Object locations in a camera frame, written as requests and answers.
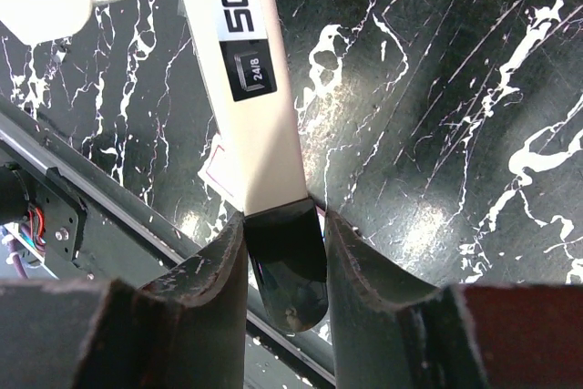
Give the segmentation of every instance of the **wire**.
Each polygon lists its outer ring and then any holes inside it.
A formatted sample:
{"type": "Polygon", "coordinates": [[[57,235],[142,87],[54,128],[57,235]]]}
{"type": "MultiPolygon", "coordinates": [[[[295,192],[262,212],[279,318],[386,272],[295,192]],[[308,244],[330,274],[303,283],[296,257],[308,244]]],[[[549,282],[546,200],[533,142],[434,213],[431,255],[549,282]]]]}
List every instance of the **wire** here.
{"type": "Polygon", "coordinates": [[[43,211],[38,207],[35,207],[35,211],[40,220],[40,225],[38,228],[38,238],[40,239],[41,237],[43,237],[43,234],[45,234],[45,215],[43,214],[43,211]]]}
{"type": "Polygon", "coordinates": [[[12,264],[14,265],[16,272],[18,273],[18,276],[20,278],[28,278],[28,275],[26,275],[25,268],[22,266],[22,262],[20,261],[20,255],[16,250],[16,242],[17,240],[12,235],[10,236],[10,239],[6,239],[6,246],[8,247],[8,251],[10,252],[8,258],[12,260],[12,264]]]}
{"type": "Polygon", "coordinates": [[[28,245],[30,245],[32,248],[37,249],[41,253],[45,252],[45,246],[39,247],[33,242],[32,234],[26,224],[23,223],[22,225],[20,225],[20,233],[23,235],[23,238],[25,239],[25,242],[28,243],[28,245]]]}
{"type": "Polygon", "coordinates": [[[45,232],[45,215],[43,211],[37,206],[31,205],[28,210],[28,217],[30,219],[30,235],[27,236],[32,242],[35,248],[39,251],[45,251],[45,243],[41,240],[42,235],[45,232]]]}

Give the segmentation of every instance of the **red wire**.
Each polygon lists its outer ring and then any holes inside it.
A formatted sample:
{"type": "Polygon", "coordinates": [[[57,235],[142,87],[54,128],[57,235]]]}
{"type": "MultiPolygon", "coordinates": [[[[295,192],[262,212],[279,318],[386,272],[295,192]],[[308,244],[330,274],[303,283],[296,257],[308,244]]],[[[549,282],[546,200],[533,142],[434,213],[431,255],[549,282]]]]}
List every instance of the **red wire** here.
{"type": "Polygon", "coordinates": [[[32,210],[28,211],[28,217],[30,218],[30,236],[28,236],[30,238],[30,240],[33,242],[33,244],[36,246],[36,248],[41,251],[44,252],[45,251],[45,244],[40,241],[40,239],[38,239],[38,236],[35,234],[35,223],[34,223],[34,213],[32,210]]]}
{"type": "Polygon", "coordinates": [[[40,220],[40,228],[38,229],[38,238],[40,239],[41,237],[43,237],[43,234],[45,233],[45,215],[43,214],[43,211],[38,207],[35,207],[35,211],[36,214],[38,215],[38,219],[40,220]]]}

